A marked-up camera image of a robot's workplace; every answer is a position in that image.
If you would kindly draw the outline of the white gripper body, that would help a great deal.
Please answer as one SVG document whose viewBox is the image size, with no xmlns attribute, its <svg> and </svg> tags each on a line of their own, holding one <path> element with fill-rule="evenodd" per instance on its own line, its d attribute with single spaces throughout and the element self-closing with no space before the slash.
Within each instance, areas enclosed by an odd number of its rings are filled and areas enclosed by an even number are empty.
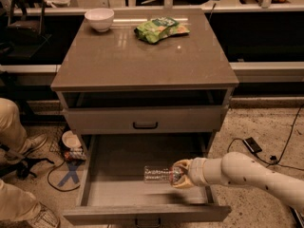
<svg viewBox="0 0 304 228">
<path fill-rule="evenodd" d="M 187 177 L 195 186 L 205 186 L 207 181 L 203 174 L 205 158 L 194 158 L 188 167 Z"/>
</svg>

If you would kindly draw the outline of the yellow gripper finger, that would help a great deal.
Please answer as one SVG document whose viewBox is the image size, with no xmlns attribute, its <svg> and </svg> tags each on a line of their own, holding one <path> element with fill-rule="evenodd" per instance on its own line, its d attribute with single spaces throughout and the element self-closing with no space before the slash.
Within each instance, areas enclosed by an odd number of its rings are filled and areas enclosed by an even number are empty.
<svg viewBox="0 0 304 228">
<path fill-rule="evenodd" d="M 179 160 L 174 163 L 174 166 L 180 168 L 182 170 L 182 173 L 186 175 L 188 173 L 191 162 L 191 160 L 187 159 Z"/>
<path fill-rule="evenodd" d="M 187 176 L 183 176 L 177 182 L 174 182 L 172 186 L 177 189 L 186 189 L 193 187 L 194 184 Z"/>
</svg>

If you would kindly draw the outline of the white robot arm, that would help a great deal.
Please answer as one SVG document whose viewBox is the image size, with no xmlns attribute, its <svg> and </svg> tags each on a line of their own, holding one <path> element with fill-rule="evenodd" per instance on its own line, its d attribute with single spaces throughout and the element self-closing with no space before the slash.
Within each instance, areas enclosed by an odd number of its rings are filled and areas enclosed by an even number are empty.
<svg viewBox="0 0 304 228">
<path fill-rule="evenodd" d="M 269 193 L 300 213 L 304 212 L 303 180 L 269 170 L 242 153 L 230 152 L 219 159 L 180 160 L 171 170 L 169 181 L 174 188 L 248 185 Z"/>
</svg>

